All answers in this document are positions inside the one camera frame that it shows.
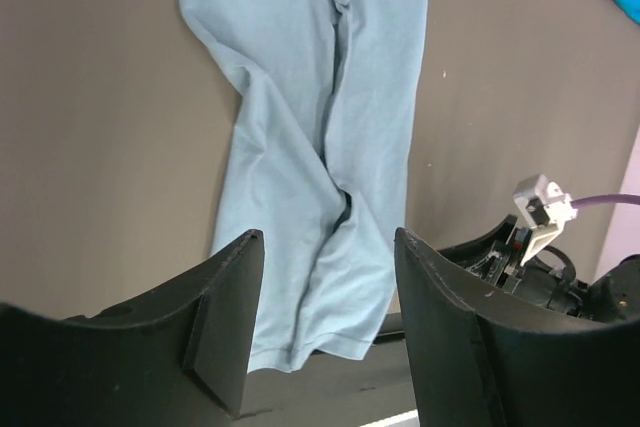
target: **blue object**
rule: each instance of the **blue object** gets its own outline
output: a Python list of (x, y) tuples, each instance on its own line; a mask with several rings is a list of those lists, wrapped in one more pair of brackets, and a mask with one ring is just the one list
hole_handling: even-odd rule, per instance
[(637, 24), (640, 24), (640, 0), (613, 0)]
[(249, 370), (362, 359), (395, 290), (427, 0), (179, 2), (242, 95), (212, 250), (264, 232)]

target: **purple cable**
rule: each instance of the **purple cable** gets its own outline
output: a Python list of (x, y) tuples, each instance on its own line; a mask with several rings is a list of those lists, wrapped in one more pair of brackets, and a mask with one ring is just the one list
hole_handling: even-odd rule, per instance
[(593, 197), (585, 197), (584, 199), (578, 199), (571, 202), (571, 206), (574, 209), (581, 209), (582, 207), (591, 207), (593, 205), (602, 205), (602, 204), (640, 205), (640, 195), (632, 195), (632, 194), (594, 195)]

